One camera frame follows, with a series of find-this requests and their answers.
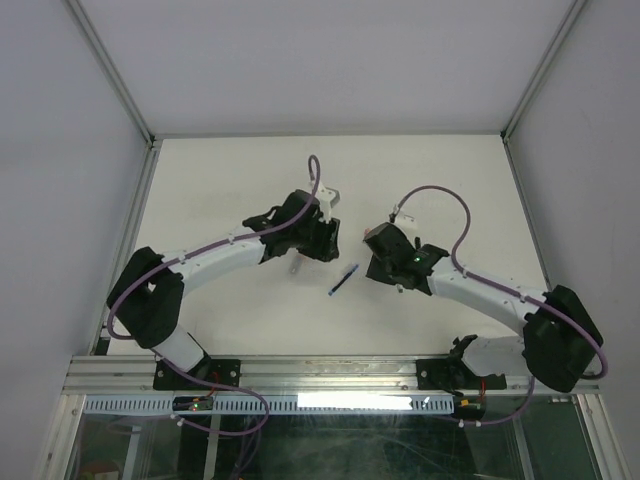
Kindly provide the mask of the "blue gel pen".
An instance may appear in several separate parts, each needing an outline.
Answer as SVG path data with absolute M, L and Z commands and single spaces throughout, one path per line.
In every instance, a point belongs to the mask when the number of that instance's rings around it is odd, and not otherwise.
M 329 289 L 328 296 L 333 296 L 357 272 L 358 269 L 358 263 L 348 265 L 340 274 L 339 279 Z

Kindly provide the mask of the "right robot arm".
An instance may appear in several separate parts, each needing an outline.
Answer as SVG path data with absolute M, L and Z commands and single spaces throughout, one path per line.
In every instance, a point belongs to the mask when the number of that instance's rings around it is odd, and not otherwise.
M 529 375 L 569 393 L 586 378 L 603 338 L 571 289 L 543 292 L 466 272 L 446 250 L 416 246 L 390 222 L 369 231 L 364 242 L 372 253 L 367 278 L 454 301 L 509 329 L 502 337 L 455 339 L 443 388 L 454 391 L 492 375 Z

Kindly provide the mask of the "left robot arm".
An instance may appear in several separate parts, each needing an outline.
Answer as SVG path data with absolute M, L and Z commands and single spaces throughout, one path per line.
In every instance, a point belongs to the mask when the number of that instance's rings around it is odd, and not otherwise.
M 209 377 L 209 355 L 179 325 L 184 298 L 192 291 L 244 267 L 299 254 L 328 263 L 339 257 L 340 220 L 332 208 L 340 193 L 321 186 L 315 196 L 296 190 L 281 205 L 245 219 L 227 238 L 192 252 L 159 254 L 149 247 L 134 252 L 106 305 L 139 347 L 169 362 L 175 377 L 198 388 Z

